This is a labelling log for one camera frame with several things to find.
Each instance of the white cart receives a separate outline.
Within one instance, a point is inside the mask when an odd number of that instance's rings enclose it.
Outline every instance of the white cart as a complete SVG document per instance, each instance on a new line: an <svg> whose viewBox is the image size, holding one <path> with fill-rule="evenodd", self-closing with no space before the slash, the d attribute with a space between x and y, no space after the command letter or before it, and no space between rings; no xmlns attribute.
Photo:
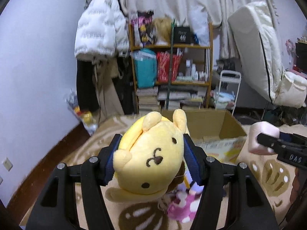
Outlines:
<svg viewBox="0 0 307 230"><path fill-rule="evenodd" d="M225 76L226 74L234 74L235 77ZM219 91L218 91L218 95L217 95L217 100L214 101L215 109L217 109L217 107L218 107L218 101L219 101L219 97L220 97L220 91L221 91L221 84L222 84L222 82L230 83L230 84L238 84L238 90L237 90L237 94L235 96L234 106L226 107L226 109L232 110L232 115L233 115L234 109L235 109L235 107L237 105L237 99L238 99L240 84L241 84L241 80L242 80L241 73L240 72L236 72L236 71L223 70L223 71L221 71L221 75L219 75L217 72L213 72L213 76L214 76L214 78L218 79L219 82L220 82L219 83Z"/></svg>

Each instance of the yellow plush toy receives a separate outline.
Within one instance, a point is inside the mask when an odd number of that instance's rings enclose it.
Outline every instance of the yellow plush toy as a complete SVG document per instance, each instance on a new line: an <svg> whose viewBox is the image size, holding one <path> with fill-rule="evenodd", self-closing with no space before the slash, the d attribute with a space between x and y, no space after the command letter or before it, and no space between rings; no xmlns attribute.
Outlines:
<svg viewBox="0 0 307 230"><path fill-rule="evenodd" d="M188 133L187 119L181 109L174 111L173 122L159 112L136 121L114 153L113 167L120 188L107 189L107 199L146 202L165 194L182 166L184 133Z"/></svg>

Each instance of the red bag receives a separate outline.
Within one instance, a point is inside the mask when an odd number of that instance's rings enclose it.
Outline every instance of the red bag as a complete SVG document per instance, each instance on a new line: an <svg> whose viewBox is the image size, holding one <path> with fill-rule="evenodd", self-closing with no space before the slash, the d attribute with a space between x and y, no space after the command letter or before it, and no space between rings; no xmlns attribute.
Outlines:
<svg viewBox="0 0 307 230"><path fill-rule="evenodd" d="M172 57L172 78L173 82L178 74L178 68L181 62L182 55L173 54ZM170 63L170 54L168 52L159 52L157 53L157 62L158 62L158 81L159 82L168 82L169 77L169 63Z"/></svg>

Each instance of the cardboard box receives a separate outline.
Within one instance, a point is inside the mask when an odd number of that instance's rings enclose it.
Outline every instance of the cardboard box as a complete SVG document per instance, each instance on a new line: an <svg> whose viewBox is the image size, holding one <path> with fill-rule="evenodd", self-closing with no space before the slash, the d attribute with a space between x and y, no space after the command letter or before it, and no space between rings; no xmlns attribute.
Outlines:
<svg viewBox="0 0 307 230"><path fill-rule="evenodd" d="M162 115L172 121L171 111ZM223 163L235 163L246 140L241 124L225 110L185 111L190 137L196 146Z"/></svg>

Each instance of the plush toy nose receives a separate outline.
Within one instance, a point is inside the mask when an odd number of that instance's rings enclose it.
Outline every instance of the plush toy nose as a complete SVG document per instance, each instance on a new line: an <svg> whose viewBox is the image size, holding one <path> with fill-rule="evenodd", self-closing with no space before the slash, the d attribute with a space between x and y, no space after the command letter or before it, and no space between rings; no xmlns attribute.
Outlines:
<svg viewBox="0 0 307 230"><path fill-rule="evenodd" d="M162 160L163 160L163 157L162 157L162 156L156 156L156 157L154 158L154 163L157 164L157 165L159 165L159 164L162 162Z"/></svg>

